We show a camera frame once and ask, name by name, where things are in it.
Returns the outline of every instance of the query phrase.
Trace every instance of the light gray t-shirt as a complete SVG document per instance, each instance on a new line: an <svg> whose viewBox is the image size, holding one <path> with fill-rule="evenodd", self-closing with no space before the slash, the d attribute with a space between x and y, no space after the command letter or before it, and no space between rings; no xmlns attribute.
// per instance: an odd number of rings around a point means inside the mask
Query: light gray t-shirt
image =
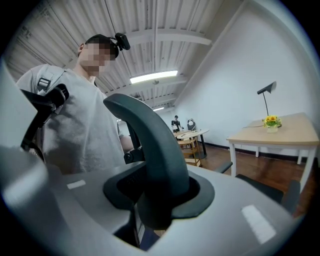
<svg viewBox="0 0 320 256"><path fill-rule="evenodd" d="M37 93L37 73L42 65L25 73L17 85ZM66 69L58 84L65 84L69 99L59 114L43 126L42 153L47 163L63 174L112 169L124 165L116 117L103 104L106 96L84 77Z"/></svg>

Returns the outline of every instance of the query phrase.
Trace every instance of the black desk lamp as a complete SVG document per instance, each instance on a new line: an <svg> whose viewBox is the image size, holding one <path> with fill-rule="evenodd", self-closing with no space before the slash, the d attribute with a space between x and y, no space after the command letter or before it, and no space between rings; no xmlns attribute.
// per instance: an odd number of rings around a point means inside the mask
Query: black desk lamp
<svg viewBox="0 0 320 256"><path fill-rule="evenodd" d="M272 91L274 91L276 89L277 86L277 82L274 81L273 83L269 84L268 86L262 88L261 90L258 90L256 93L259 94L263 94L263 98L264 98L264 103L265 103L265 107L266 107L266 113L269 116L268 113L268 107L267 107L267 102L266 102L266 97L265 97L265 93L264 92L268 92L271 94Z"/></svg>

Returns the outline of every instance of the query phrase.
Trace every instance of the backpack strap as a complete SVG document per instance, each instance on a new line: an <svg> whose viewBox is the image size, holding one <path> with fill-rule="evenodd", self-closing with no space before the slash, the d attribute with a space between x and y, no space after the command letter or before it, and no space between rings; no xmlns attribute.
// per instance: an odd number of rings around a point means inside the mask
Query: backpack strap
<svg viewBox="0 0 320 256"><path fill-rule="evenodd" d="M55 86L57 86L58 79L63 75L65 70L58 66L51 66L49 64L43 67L36 74L36 88L37 94L45 96Z"/></svg>

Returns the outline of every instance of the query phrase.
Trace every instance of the white round table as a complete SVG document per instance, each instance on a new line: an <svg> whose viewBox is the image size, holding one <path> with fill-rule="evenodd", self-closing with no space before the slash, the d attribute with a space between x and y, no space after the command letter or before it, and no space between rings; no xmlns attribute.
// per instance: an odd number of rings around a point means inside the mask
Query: white round table
<svg viewBox="0 0 320 256"><path fill-rule="evenodd" d="M200 130L193 130L193 131L187 130L184 133L182 133L181 135L176 136L176 138L179 140L185 140L185 139L190 140L190 138L200 136L203 152L199 152L198 156L200 159L204 159L207 156L207 150L206 150L206 145L205 145L205 140L204 140L203 134L205 134L209 131L210 131L209 129L203 129L203 130L200 129Z"/></svg>

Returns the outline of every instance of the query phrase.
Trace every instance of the gray chair armrest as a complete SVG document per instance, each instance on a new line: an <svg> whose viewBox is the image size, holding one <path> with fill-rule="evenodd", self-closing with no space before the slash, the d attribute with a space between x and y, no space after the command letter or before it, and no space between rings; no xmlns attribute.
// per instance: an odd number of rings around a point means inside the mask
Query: gray chair armrest
<svg viewBox="0 0 320 256"><path fill-rule="evenodd" d="M233 165L232 162L225 162L223 164L221 164L217 169L215 169L214 171L220 174L225 173L226 170L228 170L231 166Z"/></svg>
<svg viewBox="0 0 320 256"><path fill-rule="evenodd" d="M290 213L293 214L296 210L300 197L300 182L291 180L289 189L282 199L282 206Z"/></svg>

